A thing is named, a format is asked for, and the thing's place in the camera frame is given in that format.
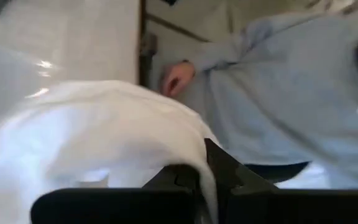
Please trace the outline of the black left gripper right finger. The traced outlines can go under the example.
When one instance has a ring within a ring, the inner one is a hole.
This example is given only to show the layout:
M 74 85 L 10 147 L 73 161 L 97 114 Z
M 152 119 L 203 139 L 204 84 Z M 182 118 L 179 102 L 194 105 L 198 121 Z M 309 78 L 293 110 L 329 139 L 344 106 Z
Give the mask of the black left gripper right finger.
M 205 139 L 219 224 L 358 224 L 358 190 L 279 189 Z

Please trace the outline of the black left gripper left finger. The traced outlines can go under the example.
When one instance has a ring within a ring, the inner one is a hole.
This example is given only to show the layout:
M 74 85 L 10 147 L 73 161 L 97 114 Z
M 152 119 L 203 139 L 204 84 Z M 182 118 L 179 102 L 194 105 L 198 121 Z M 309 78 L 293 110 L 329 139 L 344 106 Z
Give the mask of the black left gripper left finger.
M 31 224 L 194 224 L 199 179 L 190 166 L 176 165 L 143 187 L 54 190 L 34 202 Z

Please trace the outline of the white microfiber towel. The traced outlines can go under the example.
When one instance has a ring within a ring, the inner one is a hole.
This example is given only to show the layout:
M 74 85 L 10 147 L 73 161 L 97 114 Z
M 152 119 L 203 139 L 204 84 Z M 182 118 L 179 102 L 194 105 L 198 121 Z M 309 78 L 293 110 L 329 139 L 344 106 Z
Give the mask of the white microfiber towel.
M 210 219 L 218 221 L 205 139 L 214 134 L 181 103 L 130 83 L 64 82 L 0 118 L 0 224 L 30 224 L 50 191 L 108 180 L 141 187 L 167 165 L 200 173 Z

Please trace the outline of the person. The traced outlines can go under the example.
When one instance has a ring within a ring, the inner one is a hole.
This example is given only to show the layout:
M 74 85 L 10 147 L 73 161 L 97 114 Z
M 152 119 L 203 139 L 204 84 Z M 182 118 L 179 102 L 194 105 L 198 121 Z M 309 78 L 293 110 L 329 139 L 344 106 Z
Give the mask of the person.
M 222 147 L 253 166 L 312 165 L 318 188 L 358 189 L 358 26 L 340 14 L 288 13 L 248 23 L 188 61 L 173 99 L 196 111 Z

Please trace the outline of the person's hand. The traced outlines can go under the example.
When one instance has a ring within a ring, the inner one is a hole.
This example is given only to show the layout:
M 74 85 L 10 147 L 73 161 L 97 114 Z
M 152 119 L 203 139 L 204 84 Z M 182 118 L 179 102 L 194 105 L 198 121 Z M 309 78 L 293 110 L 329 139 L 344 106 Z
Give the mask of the person's hand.
M 162 94 L 170 98 L 176 97 L 191 83 L 195 72 L 195 66 L 188 61 L 172 65 L 163 79 Z

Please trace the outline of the clear plastic bin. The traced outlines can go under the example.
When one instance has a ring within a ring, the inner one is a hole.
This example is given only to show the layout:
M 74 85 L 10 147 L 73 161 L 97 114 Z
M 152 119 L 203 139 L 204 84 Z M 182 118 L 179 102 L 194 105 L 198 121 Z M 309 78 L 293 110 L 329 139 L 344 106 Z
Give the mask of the clear plastic bin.
M 48 131 L 48 138 L 62 142 L 67 136 L 62 118 L 47 124 L 24 111 L 24 104 L 46 94 L 64 81 L 63 70 L 48 61 L 0 47 L 0 129 Z

